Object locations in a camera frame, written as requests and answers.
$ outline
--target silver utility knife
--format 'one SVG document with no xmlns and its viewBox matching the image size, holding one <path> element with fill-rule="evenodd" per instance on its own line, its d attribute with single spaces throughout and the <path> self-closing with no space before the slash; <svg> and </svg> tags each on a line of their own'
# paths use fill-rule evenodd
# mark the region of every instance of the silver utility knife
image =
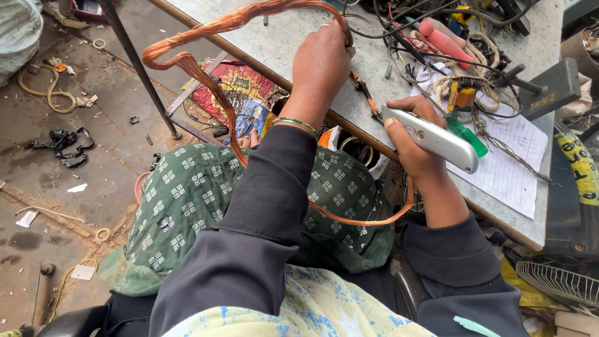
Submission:
<svg viewBox="0 0 599 337">
<path fill-rule="evenodd" d="M 380 114 L 383 119 L 397 118 L 416 145 L 442 157 L 467 173 L 476 172 L 479 157 L 472 145 L 465 140 L 412 112 L 383 106 Z"/>
</svg>

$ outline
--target bangle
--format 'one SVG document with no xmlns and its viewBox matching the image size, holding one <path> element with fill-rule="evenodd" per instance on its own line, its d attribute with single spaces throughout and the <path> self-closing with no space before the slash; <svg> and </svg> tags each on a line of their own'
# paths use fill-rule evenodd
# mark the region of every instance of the bangle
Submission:
<svg viewBox="0 0 599 337">
<path fill-rule="evenodd" d="M 318 139 L 318 132 L 316 131 L 315 128 L 312 127 L 312 125 L 308 124 L 308 123 L 304 123 L 302 121 L 300 121 L 299 119 L 295 119 L 295 118 L 291 118 L 291 117 L 277 117 L 275 119 L 273 119 L 273 124 L 275 124 L 276 122 L 280 122 L 280 121 L 284 121 L 284 122 L 292 122 L 292 123 L 296 123 L 296 124 L 300 124 L 303 127 L 308 128 L 308 130 L 312 131 L 314 133 L 314 135 L 316 136 L 316 139 Z"/>
</svg>

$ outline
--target gray table top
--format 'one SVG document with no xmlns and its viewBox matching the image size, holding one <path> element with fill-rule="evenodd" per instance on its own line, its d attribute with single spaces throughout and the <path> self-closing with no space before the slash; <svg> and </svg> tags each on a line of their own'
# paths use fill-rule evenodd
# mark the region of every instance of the gray table top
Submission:
<svg viewBox="0 0 599 337">
<path fill-rule="evenodd" d="M 247 0 L 167 0 L 167 2 L 198 22 L 207 23 L 238 8 Z M 527 68 L 519 75 L 520 78 L 532 79 L 558 62 L 562 8 L 563 3 L 559 0 L 545 0 L 533 5 L 527 13 L 531 29 L 531 34 L 527 37 L 521 34 L 513 36 L 504 31 L 495 34 L 498 47 L 513 60 L 512 65 L 520 63 L 526 65 Z M 373 22 L 377 21 L 374 15 L 366 13 L 360 6 L 348 8 L 347 12 L 360 14 Z M 262 18 L 255 18 L 246 26 L 220 36 L 293 83 L 291 71 L 297 48 L 308 33 L 318 30 L 323 23 L 331 19 L 329 13 L 319 10 L 287 11 L 270 16 L 268 26 L 264 26 Z M 376 28 L 368 26 L 359 19 L 351 17 L 347 19 L 352 27 L 362 32 L 380 34 Z M 478 20 L 470 22 L 471 31 L 478 30 L 478 27 Z M 353 37 L 356 55 L 352 59 L 352 67 L 367 83 L 377 106 L 390 98 L 408 96 L 411 87 L 397 74 L 392 73 L 389 80 L 384 78 L 389 62 L 382 41 L 370 40 L 356 34 Z M 406 58 L 406 61 L 408 60 L 414 63 L 409 56 Z M 370 118 L 368 103 L 362 94 L 356 93 L 354 86 L 353 81 L 348 79 L 335 98 L 331 109 L 383 144 L 395 149 L 384 128 Z M 552 112 L 533 122 L 549 137 L 540 169 L 543 174 L 549 174 L 553 119 Z M 544 245 L 548 193 L 546 183 L 538 182 L 535 215 L 534 220 L 531 220 L 472 186 L 466 180 L 451 172 L 450 175 L 464 197 L 520 232 L 531 242 L 538 246 Z"/>
</svg>

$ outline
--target green screwdriver handle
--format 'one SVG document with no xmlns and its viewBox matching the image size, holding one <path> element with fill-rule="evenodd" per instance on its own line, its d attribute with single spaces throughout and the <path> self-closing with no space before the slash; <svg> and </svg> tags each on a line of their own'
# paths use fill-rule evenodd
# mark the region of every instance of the green screwdriver handle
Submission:
<svg viewBox="0 0 599 337">
<path fill-rule="evenodd" d="M 470 145 L 476 151 L 476 155 L 481 158 L 489 152 L 489 149 L 480 141 L 478 137 L 470 129 L 463 126 L 462 123 L 458 121 L 458 117 L 453 112 L 450 112 L 445 116 L 445 121 L 447 121 L 447 129 L 451 131 L 454 135 L 462 138 L 466 142 L 469 142 Z"/>
</svg>

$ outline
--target dirty floor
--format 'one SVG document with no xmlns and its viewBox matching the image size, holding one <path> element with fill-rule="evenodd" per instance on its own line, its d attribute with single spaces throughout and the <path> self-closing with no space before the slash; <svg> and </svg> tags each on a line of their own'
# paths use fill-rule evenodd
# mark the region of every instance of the dirty floor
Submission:
<svg viewBox="0 0 599 337">
<path fill-rule="evenodd" d="M 66 8 L 67 1 L 59 1 Z M 117 12 L 137 52 L 185 26 L 146 0 L 117 1 Z M 47 104 L 47 98 L 25 92 L 17 84 L 17 76 L 0 88 L 0 330 L 18 328 L 22 323 L 44 324 L 52 314 L 49 302 L 58 295 L 64 274 L 87 259 L 101 261 L 115 247 L 126 242 L 128 226 L 137 207 L 133 192 L 140 174 L 147 171 L 153 154 L 166 152 L 177 145 L 196 142 L 186 132 L 173 139 L 156 107 L 144 89 L 135 70 L 128 65 L 122 46 L 109 25 L 89 22 L 92 27 L 60 33 L 56 22 L 44 16 L 44 32 L 40 51 L 31 63 L 60 57 L 72 65 L 76 75 L 60 74 L 58 89 L 75 96 L 98 96 L 92 107 L 77 107 L 73 112 L 59 114 Z M 99 53 L 83 39 L 107 40 L 108 53 Z M 199 61 L 215 57 L 220 50 L 208 41 L 186 46 Z M 182 70 L 148 71 L 165 106 L 182 92 L 189 77 Z M 54 79 L 47 69 L 37 76 L 25 74 L 23 82 L 36 91 L 46 91 Z M 55 104 L 65 109 L 71 102 L 66 97 L 54 96 Z M 188 111 L 208 122 L 203 112 L 191 100 Z M 192 125 L 183 109 L 177 114 Z M 130 124 L 128 116 L 137 115 L 140 122 Z M 88 162 L 79 168 L 66 168 L 53 156 L 51 149 L 24 149 L 33 140 L 49 142 L 50 130 L 73 132 L 80 127 L 89 130 L 96 146 L 87 150 Z M 146 140 L 146 134 L 153 145 Z M 75 146 L 85 143 L 83 134 Z M 68 189 L 87 184 L 80 192 Z M 39 206 L 63 213 L 68 219 L 42 211 L 30 228 L 15 224 L 26 212 L 15 213 L 29 206 Z M 110 229 L 113 236 L 107 242 L 96 238 L 100 228 Z M 39 276 L 40 264 L 53 263 L 53 276 Z M 56 314 L 88 306 L 103 304 L 109 297 L 108 287 L 96 276 L 91 281 L 67 278 Z"/>
</svg>

